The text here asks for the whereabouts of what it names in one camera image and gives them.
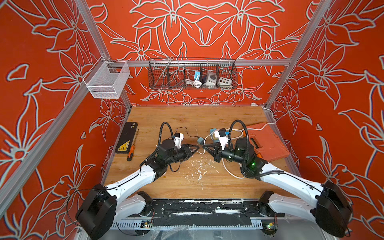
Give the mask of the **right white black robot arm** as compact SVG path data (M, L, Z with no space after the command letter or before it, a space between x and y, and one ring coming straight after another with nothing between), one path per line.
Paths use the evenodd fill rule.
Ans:
M234 147L220 143L203 146L216 162L229 160L241 164L245 178L256 179L277 186L293 195L284 197L265 192L263 202L271 211L307 219L328 234L343 238L350 235L348 223L353 209L341 188L331 181L312 182L279 169L259 158L254 146L246 138L238 139Z

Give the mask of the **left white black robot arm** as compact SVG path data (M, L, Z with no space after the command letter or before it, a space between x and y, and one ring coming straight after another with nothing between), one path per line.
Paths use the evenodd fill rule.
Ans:
M131 215L147 215L153 200L140 189L162 177L170 164L190 159L199 148L164 140L133 174L113 184L97 184L90 189L76 213L76 220L92 240L98 240L116 222Z

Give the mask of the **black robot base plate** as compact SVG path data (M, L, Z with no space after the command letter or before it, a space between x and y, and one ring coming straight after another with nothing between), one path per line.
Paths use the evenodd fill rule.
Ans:
M146 215L165 217L171 215L239 214L246 217L261 217L257 199L155 199L152 211Z

